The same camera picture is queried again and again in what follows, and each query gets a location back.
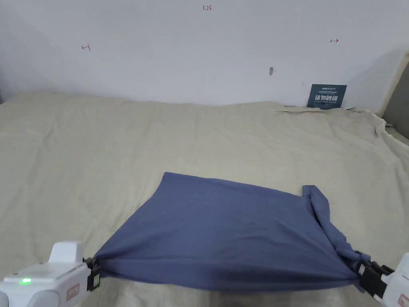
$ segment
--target white wall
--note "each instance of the white wall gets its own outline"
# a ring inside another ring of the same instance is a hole
[[[407,0],[0,0],[0,92],[303,106],[312,83],[347,84],[344,107],[378,111],[408,16]]]

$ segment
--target red marking on wall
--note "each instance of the red marking on wall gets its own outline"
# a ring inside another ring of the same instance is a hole
[[[85,47],[84,46],[82,46],[82,50],[85,50],[85,49],[89,49],[90,51],[91,51],[91,48],[90,48],[90,45],[88,44],[88,45],[86,45]]]

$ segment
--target blue cloth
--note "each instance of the blue cloth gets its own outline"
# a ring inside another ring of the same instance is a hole
[[[96,254],[102,276],[239,292],[357,284],[354,251],[313,185],[303,196],[165,173]]]

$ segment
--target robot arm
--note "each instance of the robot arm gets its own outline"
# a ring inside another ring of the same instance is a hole
[[[0,307],[72,307],[99,287],[99,267],[79,242],[55,243],[48,262],[0,282]]]
[[[360,285],[386,307],[409,307],[409,253],[405,254],[396,271],[376,262],[361,265]]]

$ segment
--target bed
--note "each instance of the bed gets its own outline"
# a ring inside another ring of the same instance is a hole
[[[81,240],[92,256],[164,172],[300,195],[316,185],[356,249],[409,251],[409,147],[359,109],[199,106],[24,93],[0,106],[0,276]],[[103,280],[83,306],[372,306],[354,287],[238,295]]]

